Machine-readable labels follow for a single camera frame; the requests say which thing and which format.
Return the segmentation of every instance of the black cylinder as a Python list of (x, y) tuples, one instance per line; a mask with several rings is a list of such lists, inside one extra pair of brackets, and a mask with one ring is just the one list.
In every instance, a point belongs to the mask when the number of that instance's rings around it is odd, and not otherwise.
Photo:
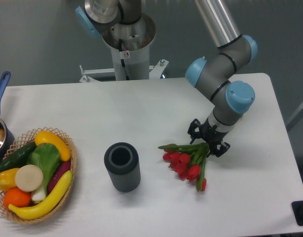
[(104, 155), (107, 168), (114, 187), (121, 192), (134, 190), (141, 181), (138, 153), (125, 142), (115, 143)]

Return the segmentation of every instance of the red tulip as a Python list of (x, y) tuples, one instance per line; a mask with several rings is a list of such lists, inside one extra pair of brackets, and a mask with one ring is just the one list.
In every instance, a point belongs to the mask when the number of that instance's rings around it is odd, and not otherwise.
[(163, 160), (164, 160), (164, 161), (171, 161), (171, 158), (170, 158), (169, 155), (170, 155), (169, 153), (164, 154), (164, 155), (162, 156)]
[(198, 165), (194, 164), (189, 169), (187, 179), (190, 181), (196, 179), (199, 176), (200, 171), (201, 171), (201, 168)]
[(183, 153), (179, 156), (178, 162), (183, 164), (188, 164), (190, 162), (190, 156), (187, 153)]
[(178, 162), (179, 157), (181, 156), (180, 152), (174, 152), (169, 154), (169, 157), (171, 158), (172, 162)]
[(185, 170), (184, 172), (182, 172), (181, 174), (179, 174), (179, 178), (181, 180), (185, 180), (187, 176), (188, 176), (188, 170)]
[(178, 164), (177, 162), (171, 162), (169, 167), (174, 170), (176, 168), (177, 164)]
[(205, 188), (206, 188), (206, 179), (204, 178), (202, 183), (202, 192), (205, 190)]
[(176, 167), (175, 167), (175, 171), (178, 174), (181, 174), (183, 172), (185, 172), (188, 169), (188, 165), (184, 164), (184, 163), (177, 163)]

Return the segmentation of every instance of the white table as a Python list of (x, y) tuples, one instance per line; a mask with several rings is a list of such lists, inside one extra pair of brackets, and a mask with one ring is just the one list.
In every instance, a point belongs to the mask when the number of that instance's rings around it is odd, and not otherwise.
[[(16, 137), (44, 126), (67, 132), (77, 147), (78, 171), (67, 205), (54, 218), (34, 226), (0, 218), (0, 237), (303, 232), (291, 208), (303, 200), (303, 185), (270, 78), (232, 77), (238, 79), (251, 84), (256, 100), (225, 137), (229, 151), (209, 157), (204, 193), (180, 181), (157, 149), (189, 143), (191, 121), (204, 122), (213, 109), (186, 79), (8, 87), (1, 108), (8, 128)], [(126, 194), (113, 187), (103, 163), (116, 142), (132, 144), (140, 157), (141, 183)]]

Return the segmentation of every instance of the saucepan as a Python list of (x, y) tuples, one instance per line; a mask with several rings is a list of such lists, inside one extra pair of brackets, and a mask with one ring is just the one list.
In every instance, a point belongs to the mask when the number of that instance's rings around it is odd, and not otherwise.
[[(1, 79), (0, 79), (0, 104), (1, 104), (2, 95), (4, 93), (5, 88), (7, 87), (10, 77), (11, 77), (10, 72), (4, 72), (1, 76)], [(0, 163), (2, 161), (2, 158), (4, 157), (4, 154), (10, 148), (10, 145), (13, 144), (13, 141), (14, 141), (13, 134), (7, 128), (4, 121), (0, 118)]]

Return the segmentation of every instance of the yellow banana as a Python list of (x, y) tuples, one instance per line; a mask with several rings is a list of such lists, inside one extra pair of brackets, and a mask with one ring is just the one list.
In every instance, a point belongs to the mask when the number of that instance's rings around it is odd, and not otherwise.
[(73, 174), (70, 170), (63, 174), (63, 176), (58, 180), (51, 193), (42, 202), (35, 206), (29, 207), (16, 207), (9, 204), (9, 209), (17, 214), (20, 218), (25, 220), (33, 220), (42, 217), (49, 213), (62, 199), (66, 193), (71, 181)]

